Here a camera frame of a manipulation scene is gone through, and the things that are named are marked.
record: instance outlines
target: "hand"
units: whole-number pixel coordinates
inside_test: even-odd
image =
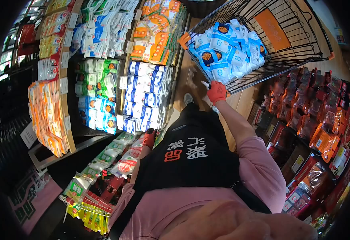
[[[156,130],[150,128],[144,133],[143,146],[147,146],[152,150],[156,139],[156,132]]]
[[[212,102],[212,105],[215,106],[215,103],[217,101],[226,100],[226,86],[222,83],[219,83],[218,81],[212,81],[211,82],[211,89],[207,91],[207,96]]]

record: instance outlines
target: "pink long-sleeve shirt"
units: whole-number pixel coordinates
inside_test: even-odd
[[[248,137],[237,145],[239,174],[244,185],[259,197],[272,213],[280,213],[286,198],[286,182],[260,137]],[[135,190],[126,184],[109,220],[109,229]],[[179,214],[212,200],[234,200],[246,204],[231,188],[176,187],[146,192],[119,239],[159,238],[163,229]]]

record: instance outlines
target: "orange sign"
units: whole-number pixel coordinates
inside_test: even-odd
[[[291,47],[285,32],[279,27],[277,19],[268,8],[254,18],[262,27],[275,51]]]

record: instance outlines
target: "price tag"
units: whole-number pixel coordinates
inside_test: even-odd
[[[127,90],[127,77],[126,76],[120,76],[119,89]]]
[[[70,21],[68,22],[68,28],[75,28],[78,16],[79,14],[77,13],[71,13]]]
[[[313,218],[310,216],[308,216],[306,219],[303,220],[303,223],[307,223],[310,224],[313,221]]]
[[[71,119],[69,115],[64,118],[64,126],[66,131],[71,130]]]
[[[134,42],[127,41],[126,52],[131,54],[133,49],[134,49]]]
[[[294,173],[297,173],[302,163],[305,161],[305,159],[302,156],[298,156],[297,160],[295,161],[294,165],[291,167],[291,170],[293,170]]]
[[[72,42],[72,37],[73,37],[73,31],[66,31],[65,37],[64,37],[64,47],[70,47],[71,42]]]
[[[62,53],[62,62],[60,63],[60,68],[67,68],[68,67],[68,59],[70,57],[70,52],[63,52]]]
[[[142,17],[142,13],[143,13],[142,10],[140,10],[140,9],[136,10],[134,19],[137,21],[140,21],[140,18]]]
[[[23,139],[28,149],[30,149],[37,139],[36,134],[32,129],[32,122],[30,122],[28,126],[23,130],[23,132],[20,133],[20,137]]]
[[[60,94],[66,94],[68,92],[68,78],[60,79]]]
[[[123,130],[124,118],[123,115],[116,115],[116,125],[119,130]]]

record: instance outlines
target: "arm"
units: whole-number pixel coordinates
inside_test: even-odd
[[[132,172],[130,183],[132,184],[135,183],[136,177],[138,176],[138,172],[139,172],[140,160],[143,159],[152,151],[153,145],[155,143],[155,138],[156,138],[156,130],[152,128],[148,129],[147,132],[144,133],[142,151],[140,152],[138,162],[136,163],[134,171]]]
[[[211,89],[207,91],[207,96],[225,119],[232,136],[238,145],[244,139],[256,136],[254,129],[247,120],[226,103],[227,90],[222,83],[211,82]]]
[[[240,144],[244,139],[256,136],[254,129],[247,120],[235,111],[226,101],[220,100],[215,104],[225,119],[236,144]]]

